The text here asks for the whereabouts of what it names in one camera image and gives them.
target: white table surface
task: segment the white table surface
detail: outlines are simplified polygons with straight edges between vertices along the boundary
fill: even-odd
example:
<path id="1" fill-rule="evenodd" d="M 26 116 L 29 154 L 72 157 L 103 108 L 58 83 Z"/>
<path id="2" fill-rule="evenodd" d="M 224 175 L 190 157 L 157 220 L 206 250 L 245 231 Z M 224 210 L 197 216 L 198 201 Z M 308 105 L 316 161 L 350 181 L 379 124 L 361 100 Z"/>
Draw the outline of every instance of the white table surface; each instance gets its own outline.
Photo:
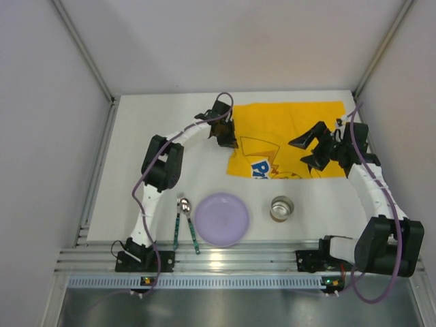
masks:
<path id="1" fill-rule="evenodd" d="M 347 112 L 354 109 L 349 91 L 288 91 L 233 93 L 235 104 L 253 102 L 342 101 Z M 88 240 L 125 240 L 138 216 L 131 190 L 150 139 L 184 128 L 193 116 L 211 108 L 217 93 L 122 96 L 108 147 Z M 354 188 L 346 178 L 302 180 L 253 180 L 228 176 L 232 149 L 220 148 L 215 138 L 185 151 L 181 178 L 167 191 L 157 209 L 158 240 L 172 240 L 176 217 L 176 194 L 184 191 L 196 205 L 206 196 L 226 191 L 239 196 L 251 214 L 244 240 L 307 240 L 327 234 L 359 237 L 367 218 Z M 275 196 L 285 195 L 295 203 L 292 217 L 277 223 L 269 208 Z M 179 240 L 191 240 L 182 217 Z"/>

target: green handle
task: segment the green handle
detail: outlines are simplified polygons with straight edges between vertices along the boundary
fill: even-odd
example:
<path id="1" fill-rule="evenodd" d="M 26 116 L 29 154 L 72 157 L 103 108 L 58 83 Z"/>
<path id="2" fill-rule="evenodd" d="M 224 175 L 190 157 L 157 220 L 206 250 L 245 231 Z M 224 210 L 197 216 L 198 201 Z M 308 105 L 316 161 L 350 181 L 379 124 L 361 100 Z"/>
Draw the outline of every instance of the green handle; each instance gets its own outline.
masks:
<path id="1" fill-rule="evenodd" d="M 199 255 L 200 254 L 200 249 L 199 249 L 197 238 L 196 238 L 196 231 L 193 228 L 193 224 L 192 224 L 192 221 L 191 221 L 190 218 L 188 218 L 188 224 L 189 224 L 189 230 L 191 231 L 193 245 L 196 248 L 197 255 Z"/>
<path id="2" fill-rule="evenodd" d="M 180 225 L 180 213 L 177 213 L 176 229 L 174 230 L 174 242 L 172 243 L 172 249 L 174 251 L 178 248 L 178 226 Z"/>

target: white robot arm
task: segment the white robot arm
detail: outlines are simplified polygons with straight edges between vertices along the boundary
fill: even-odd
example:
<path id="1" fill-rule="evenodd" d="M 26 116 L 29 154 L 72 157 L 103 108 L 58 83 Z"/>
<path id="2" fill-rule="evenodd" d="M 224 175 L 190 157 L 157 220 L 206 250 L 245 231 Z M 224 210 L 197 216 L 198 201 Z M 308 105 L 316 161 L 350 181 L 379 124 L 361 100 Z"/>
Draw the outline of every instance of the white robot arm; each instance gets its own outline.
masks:
<path id="1" fill-rule="evenodd" d="M 354 137 L 350 123 L 337 120 L 338 128 L 331 132 L 322 121 L 308 132 L 289 142 L 306 149 L 316 138 L 312 155 L 303 157 L 309 169 L 323 170 L 330 160 L 337 161 L 354 186 L 369 221 L 359 239 L 326 236 L 320 240 L 320 253 L 327 260 L 336 258 L 353 264 L 363 273 L 391 275 L 396 262 L 397 239 L 393 217 L 395 211 L 401 229 L 401 263 L 398 276 L 410 277 L 418 260 L 424 228 L 419 221 L 410 221 L 393 200 L 377 156 L 367 153 L 368 125 L 354 123 Z M 371 173 L 362 165 L 364 159 Z"/>
<path id="2" fill-rule="evenodd" d="M 156 271 L 156 266 L 153 263 L 156 253 L 152 247 L 152 240 L 156 239 L 158 221 L 155 219 L 155 211 L 163 192 L 177 184 L 184 150 L 190 149 L 200 141 L 212 136 L 217 138 L 219 146 L 237 147 L 233 120 L 231 119 L 232 105 L 225 104 L 218 98 L 212 109 L 207 110 L 204 114 L 196 115 L 193 122 L 183 131 L 165 137 L 156 135 L 151 139 L 141 168 L 142 180 L 136 185 L 136 187 L 140 186 L 139 183 L 143 185 L 144 192 L 140 202 L 145 215 L 141 209 L 135 228 L 123 245 L 124 251 L 118 253 L 115 271 Z M 146 233 L 144 220 L 151 237 Z M 172 265 L 174 265 L 173 251 L 160 251 L 159 253 L 161 257 L 169 255 L 168 259 L 173 259 L 169 261 L 172 261 Z M 165 262 L 167 261 L 162 260 L 163 269 L 166 269 Z"/>
<path id="3" fill-rule="evenodd" d="M 177 143 L 183 146 L 185 150 L 189 150 L 200 141 L 207 140 L 211 136 L 211 126 L 209 124 L 197 125 L 200 122 L 202 122 L 201 119 L 194 119 L 192 123 L 195 124 L 195 126 L 191 129 L 188 129 L 179 138 L 177 138 Z M 169 140 L 178 133 L 179 132 L 170 134 L 169 136 L 166 136 L 165 139 Z M 155 240 L 157 220 L 154 219 L 154 216 L 157 204 L 159 203 L 159 200 L 162 197 L 163 193 L 158 192 L 157 188 L 150 184 L 143 185 L 143 190 L 144 193 L 142 197 L 142 205 L 146 208 L 146 224 L 149 227 L 149 232 L 152 239 Z M 141 211 L 139 212 L 135 228 L 130 234 L 130 237 L 138 245 L 144 245 L 145 247 L 149 247 L 151 245 L 151 241 L 144 230 Z"/>

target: metal floor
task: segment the metal floor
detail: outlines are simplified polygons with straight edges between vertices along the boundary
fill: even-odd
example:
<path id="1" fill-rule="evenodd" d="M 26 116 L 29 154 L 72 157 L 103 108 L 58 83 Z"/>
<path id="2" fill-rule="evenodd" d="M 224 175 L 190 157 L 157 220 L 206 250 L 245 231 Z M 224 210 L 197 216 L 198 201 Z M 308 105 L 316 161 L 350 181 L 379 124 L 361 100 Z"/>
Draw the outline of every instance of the metal floor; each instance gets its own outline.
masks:
<path id="1" fill-rule="evenodd" d="M 387 283 L 386 277 L 368 276 L 359 285 L 364 295 L 376 297 Z M 291 290 L 157 290 L 143 300 L 116 294 L 86 315 L 112 291 L 70 288 L 58 327 L 422 326 L 410 287 L 399 279 L 378 305 L 363 304 L 352 290 L 339 298 Z"/>

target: lavender plate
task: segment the lavender plate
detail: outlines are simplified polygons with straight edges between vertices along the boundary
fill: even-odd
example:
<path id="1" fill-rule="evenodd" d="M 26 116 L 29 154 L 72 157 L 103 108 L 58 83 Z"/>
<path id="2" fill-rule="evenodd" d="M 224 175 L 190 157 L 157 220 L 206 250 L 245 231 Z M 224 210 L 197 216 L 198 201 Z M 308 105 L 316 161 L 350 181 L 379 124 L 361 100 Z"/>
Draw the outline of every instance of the lavender plate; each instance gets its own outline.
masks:
<path id="1" fill-rule="evenodd" d="M 194 225 L 207 243 L 229 247 L 244 237 L 250 215 L 244 202 L 228 193 L 215 193 L 197 206 Z"/>

